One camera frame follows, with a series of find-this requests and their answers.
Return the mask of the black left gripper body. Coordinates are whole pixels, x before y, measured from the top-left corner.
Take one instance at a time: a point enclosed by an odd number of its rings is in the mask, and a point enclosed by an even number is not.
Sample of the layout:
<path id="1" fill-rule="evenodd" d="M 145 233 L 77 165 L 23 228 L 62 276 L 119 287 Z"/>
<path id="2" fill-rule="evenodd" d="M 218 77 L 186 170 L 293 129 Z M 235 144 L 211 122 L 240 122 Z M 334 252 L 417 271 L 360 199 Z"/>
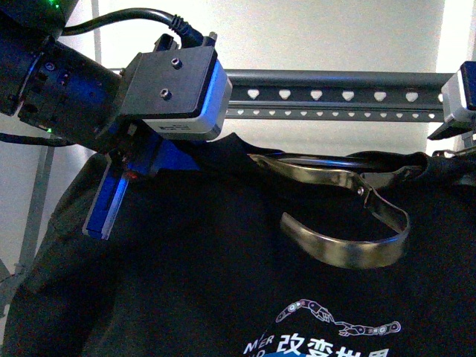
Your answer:
<path id="1" fill-rule="evenodd" d="M 105 178 L 153 178 L 163 170 L 197 170 L 194 159 L 174 141 L 139 120 L 103 124 L 97 138 L 105 141 Z"/>

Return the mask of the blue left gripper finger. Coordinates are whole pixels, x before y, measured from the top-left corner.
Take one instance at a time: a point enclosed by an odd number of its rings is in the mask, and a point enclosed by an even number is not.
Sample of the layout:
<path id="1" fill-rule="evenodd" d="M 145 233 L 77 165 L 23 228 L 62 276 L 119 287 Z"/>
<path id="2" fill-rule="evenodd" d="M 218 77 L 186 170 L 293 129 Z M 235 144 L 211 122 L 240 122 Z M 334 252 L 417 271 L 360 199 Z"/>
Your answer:
<path id="1" fill-rule="evenodd" d="M 122 158 L 117 152 L 108 153 L 106 163 L 106 169 L 83 226 L 83 233 L 86 236 L 103 240 L 110 237 L 129 184 Z"/>

